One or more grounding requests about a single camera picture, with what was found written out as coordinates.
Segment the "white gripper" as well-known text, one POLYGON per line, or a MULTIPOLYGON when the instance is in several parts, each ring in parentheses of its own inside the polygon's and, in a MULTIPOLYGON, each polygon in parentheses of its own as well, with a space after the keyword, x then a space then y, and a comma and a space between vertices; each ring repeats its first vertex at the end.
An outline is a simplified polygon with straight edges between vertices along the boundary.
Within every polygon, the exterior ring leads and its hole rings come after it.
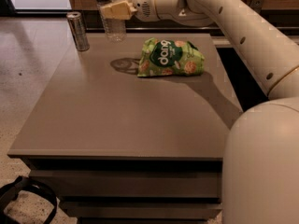
POLYGON ((100 7, 106 19, 130 20, 134 15, 141 21, 158 21, 155 0, 126 0, 100 7))

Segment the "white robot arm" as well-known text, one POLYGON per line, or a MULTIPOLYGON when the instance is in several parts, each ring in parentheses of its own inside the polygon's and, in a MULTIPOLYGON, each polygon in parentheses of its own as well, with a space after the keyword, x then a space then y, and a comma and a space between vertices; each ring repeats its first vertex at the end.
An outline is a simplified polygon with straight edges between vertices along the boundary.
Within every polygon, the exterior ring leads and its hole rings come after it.
POLYGON ((223 224, 299 224, 299 45, 241 0, 116 0, 110 19, 214 22, 240 58, 234 85, 264 100, 232 126, 222 161, 223 224))

